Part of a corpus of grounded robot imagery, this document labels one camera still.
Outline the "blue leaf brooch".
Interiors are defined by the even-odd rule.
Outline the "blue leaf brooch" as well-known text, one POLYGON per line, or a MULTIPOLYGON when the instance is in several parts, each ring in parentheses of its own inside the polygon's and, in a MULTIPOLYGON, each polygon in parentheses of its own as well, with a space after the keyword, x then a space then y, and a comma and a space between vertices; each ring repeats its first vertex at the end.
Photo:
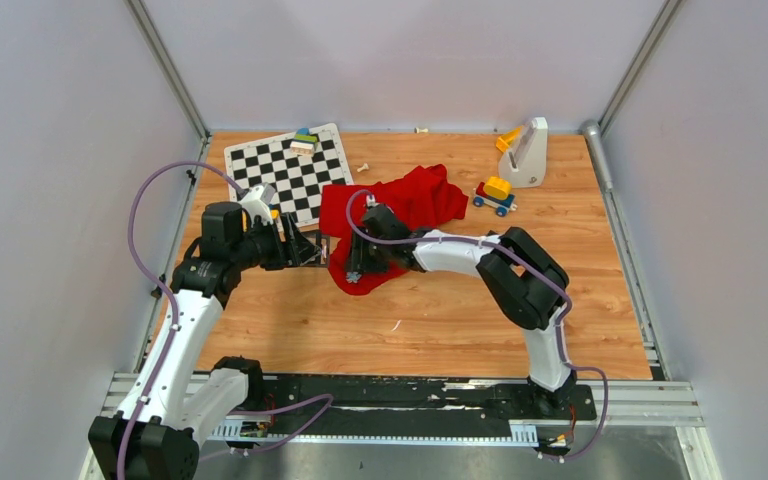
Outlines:
POLYGON ((362 277, 363 274, 359 271, 347 272, 345 275, 346 281, 350 284, 357 284, 362 277))

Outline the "black square frame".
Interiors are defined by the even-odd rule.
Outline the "black square frame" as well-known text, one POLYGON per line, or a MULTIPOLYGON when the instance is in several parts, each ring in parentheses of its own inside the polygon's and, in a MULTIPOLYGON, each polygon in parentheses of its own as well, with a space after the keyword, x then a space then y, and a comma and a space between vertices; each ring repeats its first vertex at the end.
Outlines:
POLYGON ((317 256, 307 262, 305 267, 327 268, 330 263, 330 237, 320 230, 310 230, 303 233, 304 237, 318 248, 317 256))

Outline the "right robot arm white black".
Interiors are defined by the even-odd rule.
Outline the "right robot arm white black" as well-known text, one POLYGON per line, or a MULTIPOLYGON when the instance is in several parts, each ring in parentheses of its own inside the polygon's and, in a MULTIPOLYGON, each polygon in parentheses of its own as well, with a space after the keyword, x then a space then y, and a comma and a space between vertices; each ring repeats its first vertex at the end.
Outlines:
POLYGON ((571 309, 569 277, 524 229, 511 227, 484 236, 412 230, 384 204, 369 207, 361 224, 351 228, 382 262, 481 279, 503 315, 523 332, 535 411, 552 418, 569 407, 569 389, 577 376, 560 333, 560 323, 571 309))

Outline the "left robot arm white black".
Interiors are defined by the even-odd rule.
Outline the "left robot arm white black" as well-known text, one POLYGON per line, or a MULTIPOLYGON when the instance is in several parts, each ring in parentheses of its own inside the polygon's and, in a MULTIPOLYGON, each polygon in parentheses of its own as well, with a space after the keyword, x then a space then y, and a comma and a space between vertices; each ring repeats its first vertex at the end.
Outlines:
POLYGON ((258 411, 266 400, 259 362, 224 357, 195 393, 187 392, 209 333, 242 273, 301 267, 321 255, 288 214, 263 205, 211 203, 201 234, 185 252, 163 293, 170 302, 159 343, 134 386, 111 416, 98 416, 88 432, 106 479, 191 479, 210 434, 235 408, 258 411))

